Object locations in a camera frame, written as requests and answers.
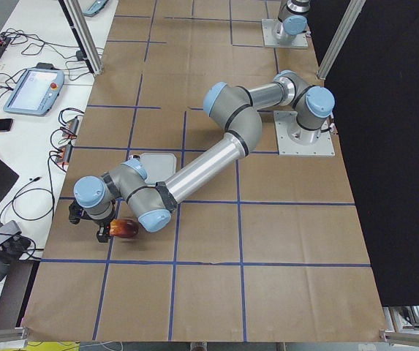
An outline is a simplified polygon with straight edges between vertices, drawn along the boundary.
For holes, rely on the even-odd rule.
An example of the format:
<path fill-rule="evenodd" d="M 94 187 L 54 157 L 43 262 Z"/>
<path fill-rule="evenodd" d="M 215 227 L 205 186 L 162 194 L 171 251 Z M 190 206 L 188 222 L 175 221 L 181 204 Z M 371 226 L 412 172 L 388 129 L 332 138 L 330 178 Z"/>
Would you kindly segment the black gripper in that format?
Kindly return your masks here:
<path fill-rule="evenodd" d="M 111 223 L 116 215 L 115 203 L 108 203 L 107 207 L 99 214 L 93 214 L 91 211 L 92 208 L 83 208 L 83 219 L 95 222 L 99 226 L 96 234 L 98 242 L 107 243 L 110 240 Z"/>

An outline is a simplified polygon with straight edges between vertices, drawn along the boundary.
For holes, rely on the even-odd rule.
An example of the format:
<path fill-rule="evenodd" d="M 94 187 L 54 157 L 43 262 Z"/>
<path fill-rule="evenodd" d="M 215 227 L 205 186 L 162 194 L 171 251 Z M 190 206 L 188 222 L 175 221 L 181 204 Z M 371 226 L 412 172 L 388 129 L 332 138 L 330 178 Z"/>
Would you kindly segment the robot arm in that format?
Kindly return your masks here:
<path fill-rule="evenodd" d="M 273 30 L 281 46 L 294 48 L 308 26 L 309 0 L 282 0 L 278 12 L 278 23 Z"/>
<path fill-rule="evenodd" d="M 335 106 L 333 94 L 307 83 L 285 70 L 272 82 L 247 89 L 218 82 L 203 100 L 204 112 L 223 129 L 222 139 L 168 179 L 146 184 L 148 174 L 138 159 L 128 159 L 101 176 L 88 175 L 76 181 L 69 221 L 90 220 L 99 227 L 97 240 L 106 243 L 115 218 L 115 201 L 121 198 L 149 233 L 164 228 L 179 203 L 208 183 L 215 175 L 256 149 L 263 123 L 258 111 L 290 106 L 296 113 L 292 139 L 312 144 L 322 134 L 325 119 Z"/>

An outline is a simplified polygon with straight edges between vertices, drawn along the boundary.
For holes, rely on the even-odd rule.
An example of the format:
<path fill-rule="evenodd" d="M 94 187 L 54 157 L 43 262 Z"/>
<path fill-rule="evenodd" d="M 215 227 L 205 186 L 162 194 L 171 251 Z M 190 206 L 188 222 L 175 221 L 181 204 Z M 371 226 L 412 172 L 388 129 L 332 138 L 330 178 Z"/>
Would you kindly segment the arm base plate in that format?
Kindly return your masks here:
<path fill-rule="evenodd" d="M 277 19 L 262 19 L 261 28 L 265 48 L 307 49 L 309 46 L 304 33 L 286 34 Z"/>
<path fill-rule="evenodd" d="M 295 111 L 273 112 L 276 140 L 280 156 L 335 156 L 331 133 L 326 121 L 315 131 L 297 123 Z"/>

